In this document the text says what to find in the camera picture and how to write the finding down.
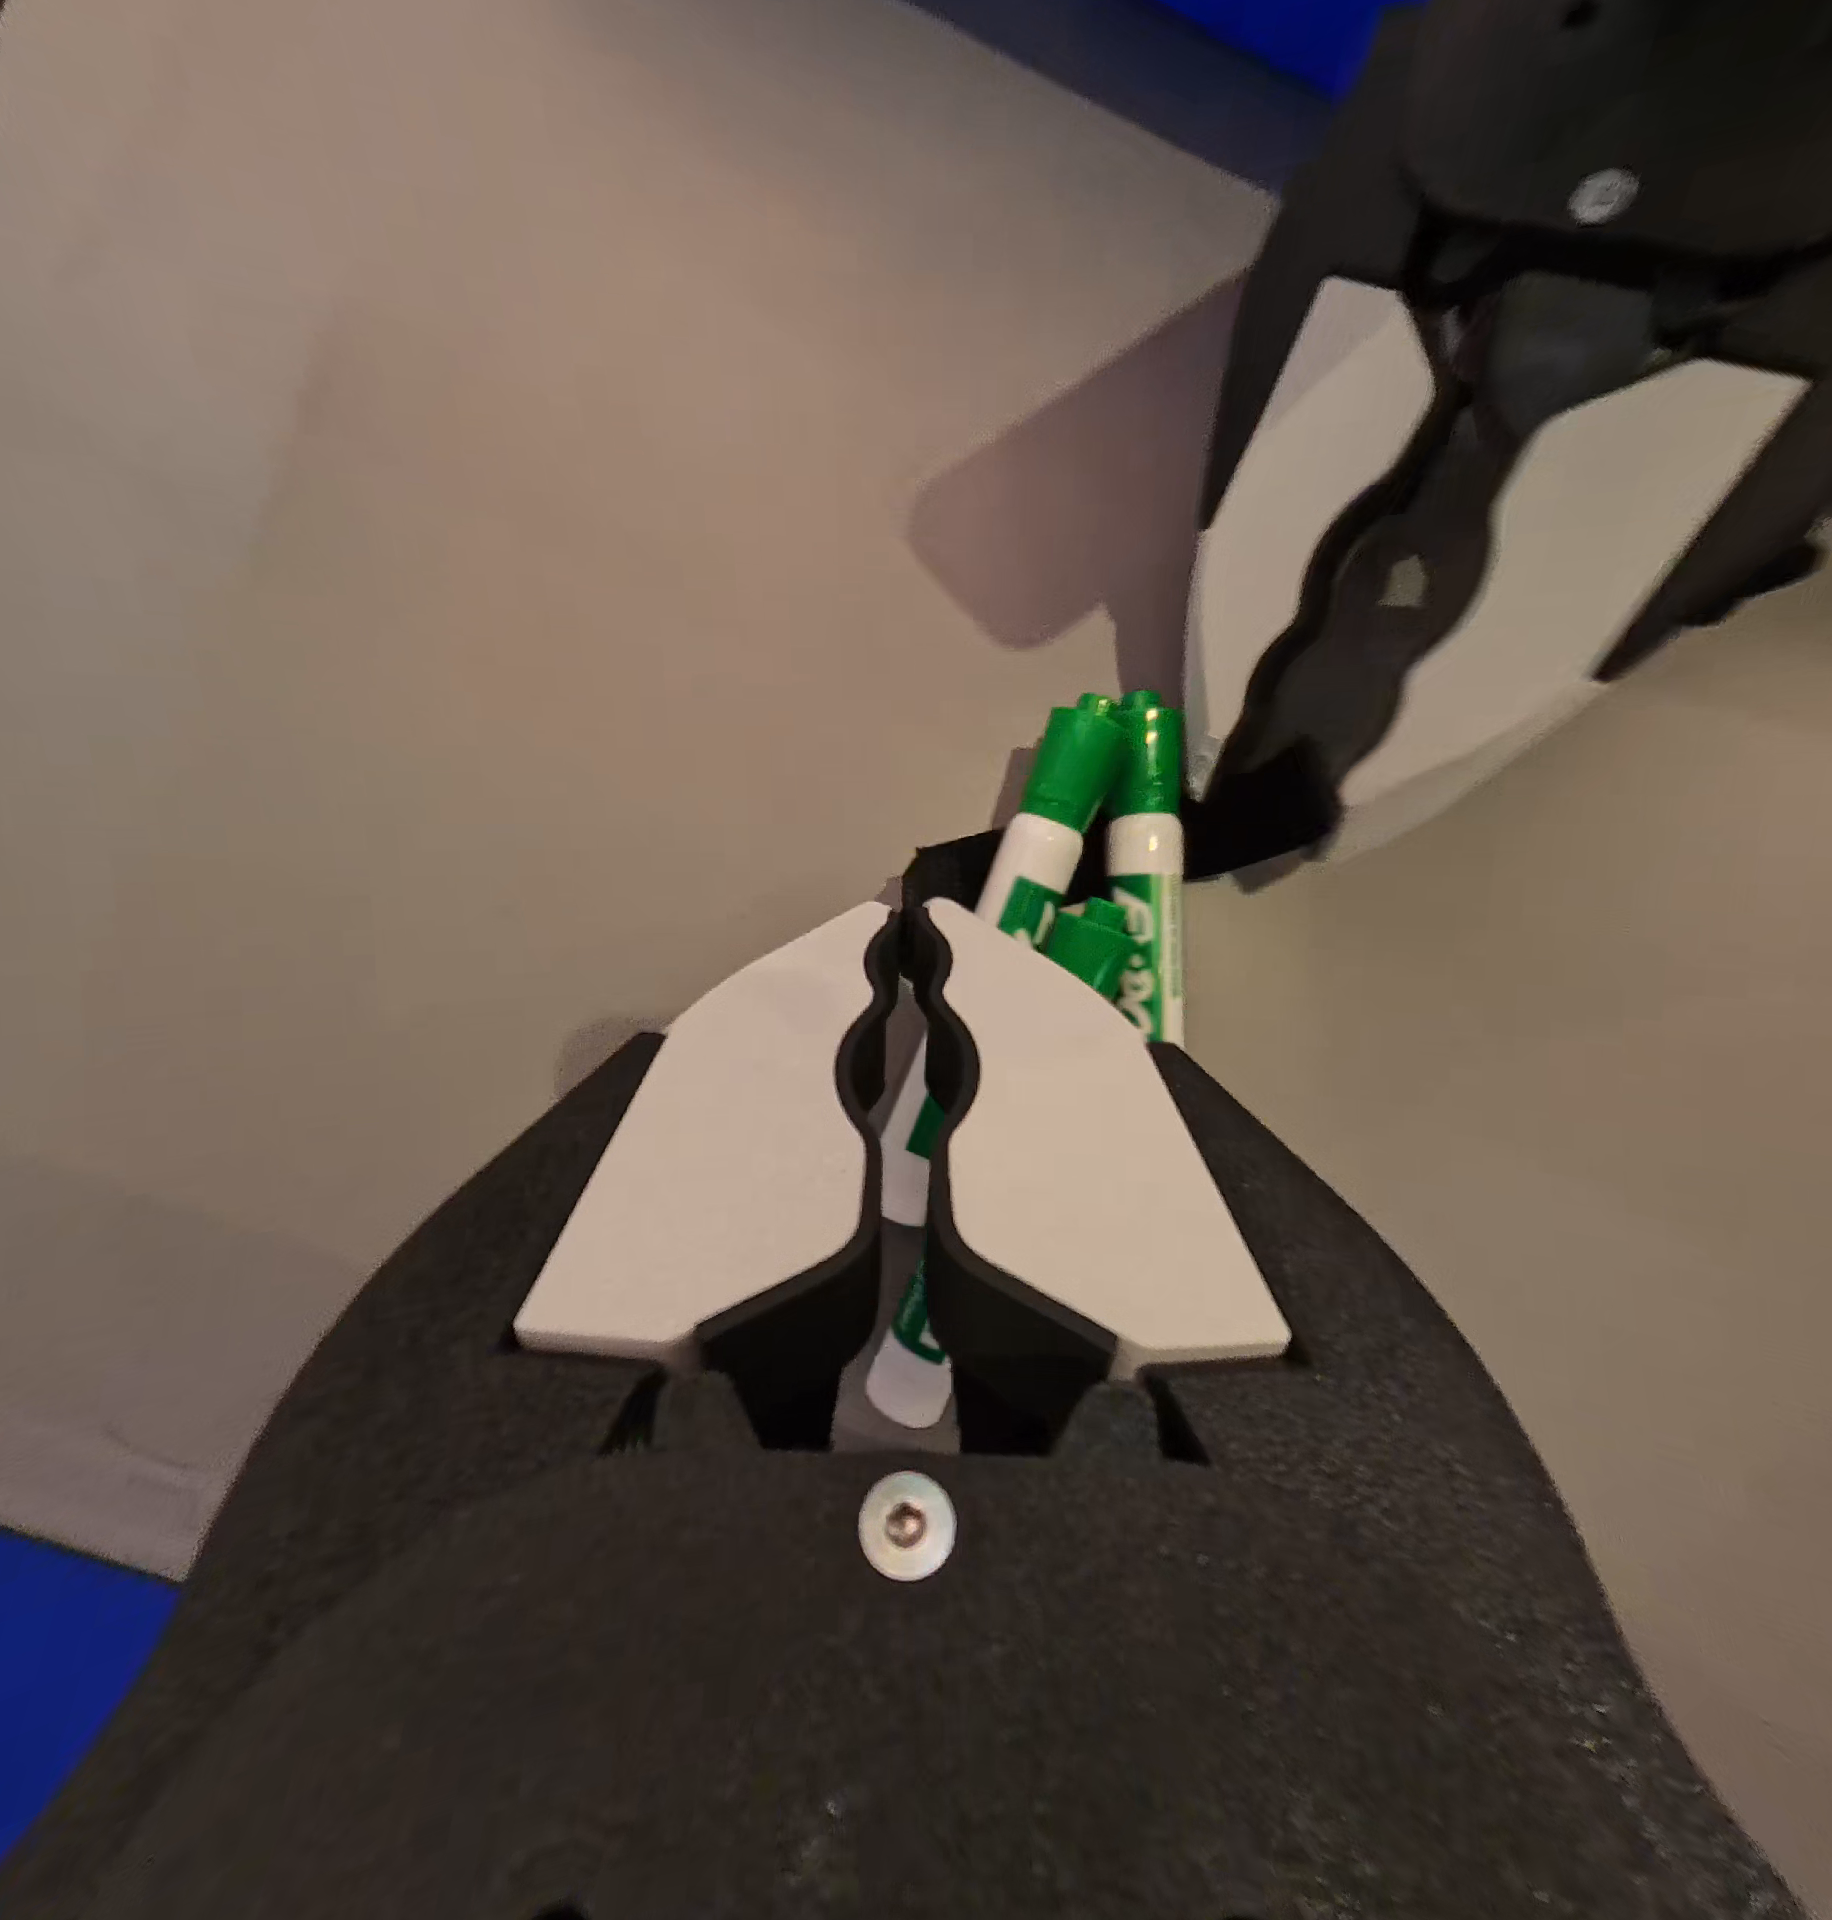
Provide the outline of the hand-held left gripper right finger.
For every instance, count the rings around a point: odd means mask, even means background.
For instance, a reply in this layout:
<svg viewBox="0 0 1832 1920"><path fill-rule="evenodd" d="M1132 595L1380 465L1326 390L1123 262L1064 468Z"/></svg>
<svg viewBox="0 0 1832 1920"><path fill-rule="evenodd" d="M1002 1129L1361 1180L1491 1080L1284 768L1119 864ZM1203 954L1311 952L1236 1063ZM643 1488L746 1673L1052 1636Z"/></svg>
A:
<svg viewBox="0 0 1832 1920"><path fill-rule="evenodd" d="M1278 1363L1284 1309L1163 1069L1109 1001L952 899L916 914L927 1275L963 1453L1052 1453L1098 1387Z"/></svg>

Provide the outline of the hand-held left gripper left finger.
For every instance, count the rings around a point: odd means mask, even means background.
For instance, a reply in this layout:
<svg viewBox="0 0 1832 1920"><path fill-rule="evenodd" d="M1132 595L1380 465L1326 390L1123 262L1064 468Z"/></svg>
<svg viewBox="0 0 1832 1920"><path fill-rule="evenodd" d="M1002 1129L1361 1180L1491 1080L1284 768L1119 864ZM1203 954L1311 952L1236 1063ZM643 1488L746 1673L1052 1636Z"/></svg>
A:
<svg viewBox="0 0 1832 1920"><path fill-rule="evenodd" d="M528 1353L725 1380L762 1447L829 1453L876 1324L900 914L858 903L686 1007L513 1320Z"/></svg>

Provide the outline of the black hook-and-loop tie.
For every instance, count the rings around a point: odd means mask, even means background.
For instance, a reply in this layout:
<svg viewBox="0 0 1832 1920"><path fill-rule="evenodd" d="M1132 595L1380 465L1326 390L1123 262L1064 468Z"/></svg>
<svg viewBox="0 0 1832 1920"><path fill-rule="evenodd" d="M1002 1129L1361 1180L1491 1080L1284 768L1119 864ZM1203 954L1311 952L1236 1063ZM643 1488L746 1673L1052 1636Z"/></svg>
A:
<svg viewBox="0 0 1832 1920"><path fill-rule="evenodd" d="M1184 879L1187 885L1236 879L1251 892L1269 885L1282 865L1324 850L1342 818L1335 779L1306 741L1273 754L1265 765L1217 775L1203 798L1185 798ZM900 903L930 899L978 903L991 879L1004 829L987 829L916 850L900 881Z"/></svg>

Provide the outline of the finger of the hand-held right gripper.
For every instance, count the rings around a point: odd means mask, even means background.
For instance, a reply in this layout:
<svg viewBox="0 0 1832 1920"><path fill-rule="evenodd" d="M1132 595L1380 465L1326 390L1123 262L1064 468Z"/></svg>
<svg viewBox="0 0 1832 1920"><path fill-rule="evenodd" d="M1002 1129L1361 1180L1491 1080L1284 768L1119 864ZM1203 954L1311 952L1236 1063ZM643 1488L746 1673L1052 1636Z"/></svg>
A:
<svg viewBox="0 0 1832 1920"><path fill-rule="evenodd" d="M1455 439L1464 316L1412 313L1389 288L1326 279L1192 566L1185 735L1192 781L1208 781L1266 649L1306 603L1323 540L1371 559L1371 621L1446 632L1464 618L1464 524L1424 532L1428 486L1398 465L1429 434Z"/></svg>
<svg viewBox="0 0 1832 1920"><path fill-rule="evenodd" d="M1801 375L1687 360L1531 437L1486 507L1488 553L1378 540L1353 609L1402 667L1387 732L1339 775L1323 862L1429 822L1598 693L1597 669L1807 399Z"/></svg>

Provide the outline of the green dry-erase marker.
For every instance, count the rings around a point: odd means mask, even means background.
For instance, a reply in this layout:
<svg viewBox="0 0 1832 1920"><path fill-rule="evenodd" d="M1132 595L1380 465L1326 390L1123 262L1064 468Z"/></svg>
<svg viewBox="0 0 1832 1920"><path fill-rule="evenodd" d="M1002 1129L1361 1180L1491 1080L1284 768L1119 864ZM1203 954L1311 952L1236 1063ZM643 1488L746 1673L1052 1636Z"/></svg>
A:
<svg viewBox="0 0 1832 1920"><path fill-rule="evenodd" d="M1153 690L1133 690L1115 720L1126 751L1101 803L1104 870L1132 941L1116 1004L1145 1041L1184 1046L1184 717Z"/></svg>
<svg viewBox="0 0 1832 1920"><path fill-rule="evenodd" d="M1122 1002L1123 978L1141 956L1141 942L1129 931L1129 917L1119 899L1098 896L1078 906L1061 906L1039 952L1109 1001L1142 1039L1148 1039L1146 1020L1126 1012Z"/></svg>
<svg viewBox="0 0 1832 1920"><path fill-rule="evenodd" d="M1025 946L1049 946L1126 750L1115 699L1088 691L1076 705L1051 712L1019 811L1004 826L981 885L978 917ZM917 1041L882 1129L884 1214L909 1230L919 1230L929 1217L930 1151L939 1127L927 1046ZM919 1238L916 1268L863 1380L868 1406L907 1429L936 1426L952 1404L952 1360L932 1331L927 1257L929 1241Z"/></svg>

